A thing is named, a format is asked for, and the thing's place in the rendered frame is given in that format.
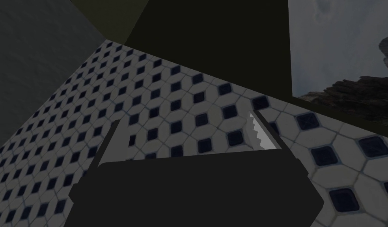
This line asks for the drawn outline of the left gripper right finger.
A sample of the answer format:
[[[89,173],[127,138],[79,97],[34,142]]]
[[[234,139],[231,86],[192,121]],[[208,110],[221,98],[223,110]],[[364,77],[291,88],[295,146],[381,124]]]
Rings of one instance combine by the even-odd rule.
[[[247,136],[254,150],[282,149],[282,141],[261,113],[250,110],[245,124]]]

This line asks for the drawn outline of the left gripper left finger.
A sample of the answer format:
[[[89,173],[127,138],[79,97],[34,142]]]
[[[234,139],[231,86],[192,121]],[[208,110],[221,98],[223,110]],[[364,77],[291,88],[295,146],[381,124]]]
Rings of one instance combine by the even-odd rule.
[[[128,119],[115,120],[93,159],[93,167],[107,162],[124,161],[129,139]]]

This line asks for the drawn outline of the landscape picture on wall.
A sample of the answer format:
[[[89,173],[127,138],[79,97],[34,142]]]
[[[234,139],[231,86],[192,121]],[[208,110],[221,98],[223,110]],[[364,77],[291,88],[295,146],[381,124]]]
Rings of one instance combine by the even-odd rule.
[[[379,48],[388,37],[388,0],[288,0],[288,9],[294,97],[388,77]]]

